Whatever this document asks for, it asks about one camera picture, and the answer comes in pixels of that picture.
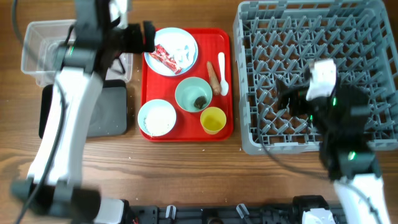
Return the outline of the red snack wrapper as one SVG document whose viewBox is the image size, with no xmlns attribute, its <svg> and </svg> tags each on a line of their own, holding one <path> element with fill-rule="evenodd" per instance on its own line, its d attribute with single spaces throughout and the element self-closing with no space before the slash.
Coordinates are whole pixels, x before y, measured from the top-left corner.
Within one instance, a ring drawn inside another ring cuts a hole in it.
<svg viewBox="0 0 398 224">
<path fill-rule="evenodd" d="M 182 71 L 175 59 L 160 44 L 156 45 L 155 51 L 149 55 L 173 71 L 174 74 L 179 74 Z"/>
</svg>

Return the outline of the white tissue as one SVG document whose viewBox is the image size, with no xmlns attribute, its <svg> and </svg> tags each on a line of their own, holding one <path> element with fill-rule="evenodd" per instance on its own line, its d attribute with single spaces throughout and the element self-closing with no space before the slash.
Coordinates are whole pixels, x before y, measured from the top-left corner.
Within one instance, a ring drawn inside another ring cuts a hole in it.
<svg viewBox="0 0 398 224">
<path fill-rule="evenodd" d="M 185 45 L 173 51 L 175 61 L 182 68 L 187 68 L 193 64 L 195 54 L 196 47 L 194 45 Z"/>
</svg>

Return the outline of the light blue bowl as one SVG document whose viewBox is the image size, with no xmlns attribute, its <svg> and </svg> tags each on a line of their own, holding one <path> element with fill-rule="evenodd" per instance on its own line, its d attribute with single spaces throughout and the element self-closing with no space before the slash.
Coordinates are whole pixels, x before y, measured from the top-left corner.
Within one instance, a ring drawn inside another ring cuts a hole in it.
<svg viewBox="0 0 398 224">
<path fill-rule="evenodd" d="M 154 99 L 141 106 L 137 122 L 141 131 L 150 137 L 160 137 L 169 133 L 175 126 L 177 113 L 165 100 Z"/>
</svg>

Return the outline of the yellow plastic cup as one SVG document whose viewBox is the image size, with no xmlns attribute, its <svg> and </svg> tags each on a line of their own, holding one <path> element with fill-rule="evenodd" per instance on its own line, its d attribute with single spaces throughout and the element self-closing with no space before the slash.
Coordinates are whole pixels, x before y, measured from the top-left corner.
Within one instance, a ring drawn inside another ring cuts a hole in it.
<svg viewBox="0 0 398 224">
<path fill-rule="evenodd" d="M 226 114 L 220 108 L 208 107 L 201 113 L 200 123 L 207 134 L 217 134 L 226 126 Z"/>
</svg>

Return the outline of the white rice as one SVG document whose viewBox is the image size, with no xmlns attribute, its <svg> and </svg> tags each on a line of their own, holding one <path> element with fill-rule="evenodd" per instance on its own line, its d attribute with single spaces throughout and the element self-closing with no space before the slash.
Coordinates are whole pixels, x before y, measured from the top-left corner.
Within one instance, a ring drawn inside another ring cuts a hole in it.
<svg viewBox="0 0 398 224">
<path fill-rule="evenodd" d="M 150 136 L 163 136 L 175 125 L 176 113 L 165 106 L 151 108 L 144 118 L 144 126 Z"/>
</svg>

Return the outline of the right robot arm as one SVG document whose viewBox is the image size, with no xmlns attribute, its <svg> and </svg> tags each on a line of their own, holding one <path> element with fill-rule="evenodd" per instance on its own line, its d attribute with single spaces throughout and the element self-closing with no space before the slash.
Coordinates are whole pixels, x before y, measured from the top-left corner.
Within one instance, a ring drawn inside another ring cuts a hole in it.
<svg viewBox="0 0 398 224">
<path fill-rule="evenodd" d="M 320 160 L 328 171 L 348 223 L 390 223 L 384 182 L 364 127 L 369 97 L 354 86 L 336 84 L 332 92 L 306 100 L 309 86 L 287 87 L 277 80 L 278 107 L 308 116 L 321 134 Z"/>
</svg>

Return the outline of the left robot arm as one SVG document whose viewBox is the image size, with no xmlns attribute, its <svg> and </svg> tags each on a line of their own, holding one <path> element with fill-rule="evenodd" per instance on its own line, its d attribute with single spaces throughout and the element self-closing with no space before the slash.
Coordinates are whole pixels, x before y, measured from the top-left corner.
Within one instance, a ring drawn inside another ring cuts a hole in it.
<svg viewBox="0 0 398 224">
<path fill-rule="evenodd" d="M 131 223 L 127 200 L 84 189 L 83 150 L 90 118 L 108 69 L 123 53 L 154 50 L 151 22 L 131 24 L 130 1 L 76 1 L 76 21 L 55 52 L 52 102 L 38 153 L 25 179 L 11 184 L 21 215 L 69 218 L 73 223 Z"/>
</svg>

